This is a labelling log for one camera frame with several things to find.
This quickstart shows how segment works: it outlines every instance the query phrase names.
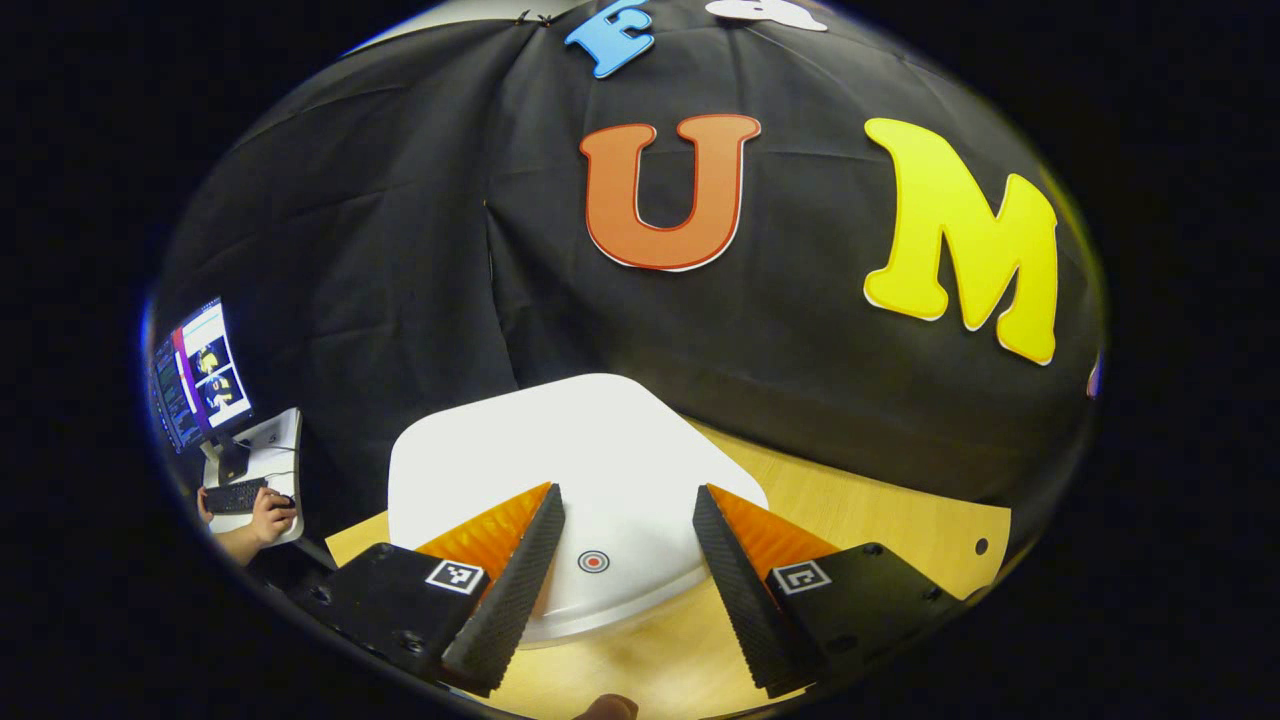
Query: yellow letter m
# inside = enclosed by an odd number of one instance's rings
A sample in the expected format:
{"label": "yellow letter m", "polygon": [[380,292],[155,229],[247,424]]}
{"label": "yellow letter m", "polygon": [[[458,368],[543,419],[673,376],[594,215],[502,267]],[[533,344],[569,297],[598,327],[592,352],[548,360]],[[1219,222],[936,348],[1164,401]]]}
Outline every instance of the yellow letter m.
{"label": "yellow letter m", "polygon": [[1057,218],[1025,178],[1010,174],[1000,211],[964,160],[941,136],[900,120],[867,120],[897,173],[897,224],[888,265],[867,275],[863,292],[877,307],[937,320],[947,309],[938,284],[942,238],[951,250],[964,325],[977,331],[1018,274],[1009,310],[996,323],[1006,350],[1039,365],[1053,359],[1057,307]]}

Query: person's hand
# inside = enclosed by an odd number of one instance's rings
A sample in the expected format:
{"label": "person's hand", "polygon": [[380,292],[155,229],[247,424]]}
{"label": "person's hand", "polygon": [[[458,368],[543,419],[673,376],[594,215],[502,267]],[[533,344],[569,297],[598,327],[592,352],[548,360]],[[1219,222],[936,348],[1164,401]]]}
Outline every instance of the person's hand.
{"label": "person's hand", "polygon": [[640,706],[620,694],[602,694],[573,720],[636,720]]}
{"label": "person's hand", "polygon": [[214,521],[214,514],[205,509],[204,486],[201,486],[200,489],[196,491],[196,507],[200,509],[200,519],[204,520],[206,525]]}
{"label": "person's hand", "polygon": [[250,528],[253,530],[253,537],[257,538],[264,546],[275,542],[275,538],[280,537],[280,533],[289,529],[293,524],[293,519],[297,518],[298,511],[296,509],[276,507],[278,505],[288,505],[289,501],[284,500],[280,493],[271,488],[259,488],[257,498],[253,501],[253,520],[250,523]]}

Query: white desk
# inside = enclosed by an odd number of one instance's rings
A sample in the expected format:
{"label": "white desk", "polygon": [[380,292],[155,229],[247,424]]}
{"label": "white desk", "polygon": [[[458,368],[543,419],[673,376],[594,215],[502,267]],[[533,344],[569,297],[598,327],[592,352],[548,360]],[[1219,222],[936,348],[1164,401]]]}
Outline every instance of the white desk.
{"label": "white desk", "polygon": [[[292,542],[296,543],[300,550],[315,557],[326,568],[337,569],[337,565],[329,553],[315,547],[314,543],[302,537],[305,524],[302,512],[302,484],[298,479],[297,452],[298,438],[301,436],[302,413],[297,407],[291,407],[265,423],[260,423],[238,433],[234,439],[239,443],[247,443],[250,447],[248,469],[244,471],[243,478],[233,480],[230,484],[252,478],[266,477],[266,487],[280,495],[292,497],[293,506],[298,511],[289,529],[280,533],[280,537],[275,538],[275,542],[268,547]],[[218,487],[218,465],[211,460],[205,461],[204,486],[206,488]],[[253,515],[248,512],[237,515],[214,515],[212,521],[209,524],[209,529],[214,533],[225,533],[250,524],[252,519]]]}

